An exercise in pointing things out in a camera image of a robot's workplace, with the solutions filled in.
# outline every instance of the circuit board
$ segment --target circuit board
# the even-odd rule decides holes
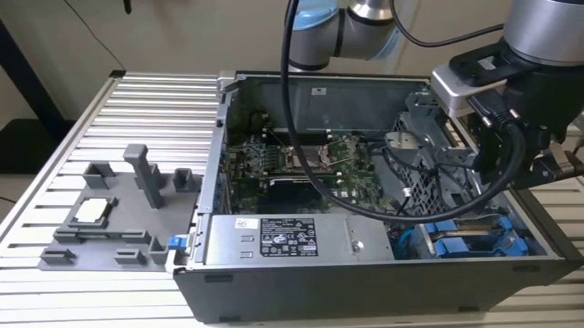
[[[309,166],[333,194],[371,210],[396,210],[384,195],[361,136],[331,133],[324,145],[304,146]],[[336,213],[304,174],[294,148],[261,136],[229,148],[232,213]]]

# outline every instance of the black cable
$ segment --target black cable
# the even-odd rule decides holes
[[[397,164],[400,164],[401,166],[407,167],[408,169],[412,169],[413,171],[429,174],[429,175],[436,175],[437,173],[437,169],[425,169],[423,167],[415,166],[412,164],[409,164],[407,161],[404,161],[400,156],[396,155],[396,153],[392,151],[391,149],[392,147],[387,147],[384,148],[388,151],[388,154],[391,156],[391,158],[395,160],[395,162],[397,162]]]
[[[486,34],[494,33],[495,31],[502,31],[503,28],[506,27],[504,24],[499,24],[495,25],[492,27],[488,27],[487,29],[482,29],[480,31],[476,31],[474,33],[466,34],[463,36],[459,36],[456,38],[444,40],[444,41],[439,41],[439,42],[424,42],[421,40],[419,40],[409,32],[408,29],[405,28],[404,24],[400,21],[399,18],[399,11],[396,9],[396,0],[391,0],[391,11],[392,11],[392,16],[393,16],[393,20],[396,21],[396,26],[401,32],[401,34],[404,34],[405,38],[417,46],[423,46],[425,48],[439,48],[441,46],[449,46],[451,44],[456,44],[459,42],[467,41],[470,39],[474,39],[479,36],[483,36]]]
[[[4,200],[4,201],[7,201],[7,202],[10,202],[12,204],[16,204],[16,200],[12,200],[12,199],[2,197],[2,196],[0,196],[0,200]]]
[[[103,46],[103,49],[106,49],[106,51],[110,53],[111,57],[117,60],[118,64],[122,66],[122,69],[126,70],[125,65],[122,64],[122,62],[119,61],[118,57],[115,56],[115,54],[111,52],[109,46],[106,46],[102,42],[102,40],[98,38],[98,36],[94,33],[94,30],[90,27],[90,24],[87,24],[86,20],[83,19],[82,15],[79,14],[79,12],[77,11],[75,7],[71,5],[69,0],[63,0],[63,2],[67,4],[67,6],[71,8],[71,10],[74,11],[75,15],[79,17],[83,25],[87,27],[91,35],[94,36],[94,39],[99,42],[99,44]]]
[[[523,136],[523,132],[520,128],[510,123],[503,124],[503,132],[507,132],[511,145],[514,147],[512,157],[508,159],[508,166],[496,181],[491,183],[488,190],[468,203],[462,206],[448,210],[443,213],[436,213],[433,215],[425,216],[397,216],[389,215],[387,213],[380,213],[371,211],[360,206],[356,206],[348,202],[345,202],[341,198],[333,195],[333,192],[325,186],[325,184],[319,180],[317,176],[313,173],[313,170],[309,166],[309,162],[306,160],[306,155],[302,150],[301,140],[298,138],[296,126],[294,126],[294,117],[293,117],[293,109],[290,105],[290,91],[289,91],[289,58],[290,58],[290,45],[293,40],[293,29],[294,29],[294,18],[298,10],[298,0],[290,1],[289,12],[286,15],[286,26],[284,29],[284,41],[282,41],[282,56],[281,56],[281,91],[282,91],[282,111],[284,117],[286,119],[286,127],[289,130],[289,136],[292,145],[296,149],[296,153],[298,156],[298,161],[301,162],[304,173],[309,178],[315,188],[323,194],[323,196],[336,205],[347,209],[348,211],[356,213],[357,215],[363,215],[369,217],[371,219],[376,219],[385,222],[396,222],[396,223],[433,223],[445,221],[449,219],[455,219],[471,212],[478,207],[484,206],[488,201],[499,195],[502,191],[507,189],[510,182],[514,180],[515,175],[523,164],[523,157],[526,155],[526,138]]]
[[[408,203],[411,202],[412,196],[405,197],[404,202],[401,203],[400,209],[396,213],[396,215],[400,215],[404,211],[405,211],[405,206],[408,205]]]
[[[385,164],[388,165],[393,175],[397,177],[397,179],[404,183],[404,186],[408,187],[409,183],[407,178],[400,174],[397,169],[393,167],[393,164],[391,162],[391,158],[388,157],[387,148],[381,151],[381,156],[384,157]]]

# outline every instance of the warning label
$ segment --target warning label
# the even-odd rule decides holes
[[[262,219],[262,256],[319,256],[315,219]]]

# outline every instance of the gray bracket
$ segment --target gray bracket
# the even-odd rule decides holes
[[[130,144],[125,151],[125,161],[131,164],[137,172],[137,182],[139,188],[145,192],[151,208],[161,208],[165,206],[165,199],[159,192],[159,171],[158,167],[151,169],[146,154],[149,149],[146,145]]]

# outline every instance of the slotted aluminum surface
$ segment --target slotted aluminum surface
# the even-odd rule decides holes
[[[86,185],[89,161],[127,172],[122,152],[147,144],[165,172],[202,174],[217,109],[216,77],[129,73],[111,79],[14,211],[0,223],[0,324],[15,327],[202,327],[168,273],[39,271],[53,233]],[[584,184],[534,190],[584,252]],[[487,314],[265,323],[265,327],[584,327],[584,270],[520,291]]]

